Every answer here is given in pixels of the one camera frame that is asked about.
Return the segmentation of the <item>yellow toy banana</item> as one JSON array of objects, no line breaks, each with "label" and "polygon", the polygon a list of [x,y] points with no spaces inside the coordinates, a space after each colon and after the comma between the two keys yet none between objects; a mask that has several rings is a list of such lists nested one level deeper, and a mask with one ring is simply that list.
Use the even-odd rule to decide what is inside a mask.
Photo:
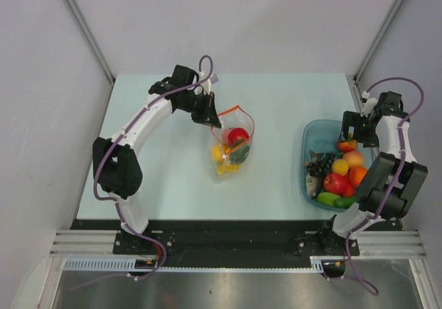
[{"label": "yellow toy banana", "polygon": [[222,175],[227,174],[228,172],[229,172],[229,169],[228,169],[227,166],[225,166],[225,165],[219,165],[218,168],[216,169],[215,174],[216,174],[217,176],[222,176]]}]

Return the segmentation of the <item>green toy lime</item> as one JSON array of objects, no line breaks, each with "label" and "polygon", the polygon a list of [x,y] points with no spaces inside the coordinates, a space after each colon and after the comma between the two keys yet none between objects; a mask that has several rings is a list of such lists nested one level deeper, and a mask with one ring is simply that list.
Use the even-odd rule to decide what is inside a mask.
[{"label": "green toy lime", "polygon": [[249,156],[250,146],[246,140],[239,140],[231,146],[229,161],[242,164]]}]

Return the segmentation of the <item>clear orange-zipper zip bag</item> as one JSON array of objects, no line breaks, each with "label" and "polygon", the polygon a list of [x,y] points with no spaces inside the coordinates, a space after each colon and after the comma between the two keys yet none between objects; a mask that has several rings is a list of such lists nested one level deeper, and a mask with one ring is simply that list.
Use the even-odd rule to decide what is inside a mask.
[{"label": "clear orange-zipper zip bag", "polygon": [[255,121],[240,105],[218,114],[221,127],[211,127],[212,179],[221,183],[237,176],[247,166],[252,152]]}]

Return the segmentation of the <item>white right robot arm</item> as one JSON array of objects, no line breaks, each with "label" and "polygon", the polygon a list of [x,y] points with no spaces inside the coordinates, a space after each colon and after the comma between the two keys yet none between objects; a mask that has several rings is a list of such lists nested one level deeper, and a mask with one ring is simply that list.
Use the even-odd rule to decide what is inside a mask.
[{"label": "white right robot arm", "polygon": [[401,95],[388,91],[375,98],[364,91],[361,102],[360,112],[344,112],[339,139],[353,138],[378,154],[356,189],[354,204],[318,237],[325,254],[337,253],[345,237],[354,240],[375,223],[404,217],[428,174],[412,153],[411,115],[403,110]]}]

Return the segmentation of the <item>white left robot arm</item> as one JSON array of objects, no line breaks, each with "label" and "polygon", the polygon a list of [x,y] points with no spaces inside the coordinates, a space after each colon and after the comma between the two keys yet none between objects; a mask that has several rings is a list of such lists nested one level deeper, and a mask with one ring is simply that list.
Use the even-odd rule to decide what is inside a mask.
[{"label": "white left robot arm", "polygon": [[122,229],[131,234],[128,244],[137,253],[149,251],[153,244],[145,232],[148,214],[138,196],[143,181],[138,155],[154,130],[176,110],[190,114],[196,124],[220,128],[212,90],[217,80],[212,71],[177,65],[172,75],[150,87],[146,101],[118,132],[93,143],[94,196],[115,205]]}]

